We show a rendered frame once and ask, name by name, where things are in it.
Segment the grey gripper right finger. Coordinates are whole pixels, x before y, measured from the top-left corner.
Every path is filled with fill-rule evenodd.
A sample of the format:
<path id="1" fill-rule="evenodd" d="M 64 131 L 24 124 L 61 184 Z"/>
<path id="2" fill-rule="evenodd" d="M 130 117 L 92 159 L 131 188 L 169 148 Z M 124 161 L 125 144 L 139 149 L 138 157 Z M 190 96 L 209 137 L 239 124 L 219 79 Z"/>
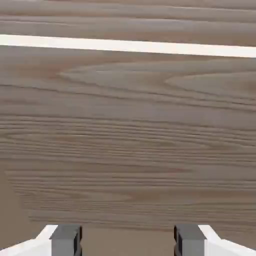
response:
<path id="1" fill-rule="evenodd" d="M 176 224 L 174 256 L 256 256 L 256 249 L 222 239 L 207 224 Z"/>

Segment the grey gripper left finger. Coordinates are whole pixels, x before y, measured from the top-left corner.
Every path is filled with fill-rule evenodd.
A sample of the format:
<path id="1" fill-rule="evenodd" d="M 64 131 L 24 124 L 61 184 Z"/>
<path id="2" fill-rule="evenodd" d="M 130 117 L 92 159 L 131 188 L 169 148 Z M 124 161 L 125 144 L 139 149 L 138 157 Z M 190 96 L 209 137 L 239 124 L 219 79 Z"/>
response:
<path id="1" fill-rule="evenodd" d="M 0 256 L 83 256 L 83 227 L 47 224 L 36 238 L 0 250 Z"/>

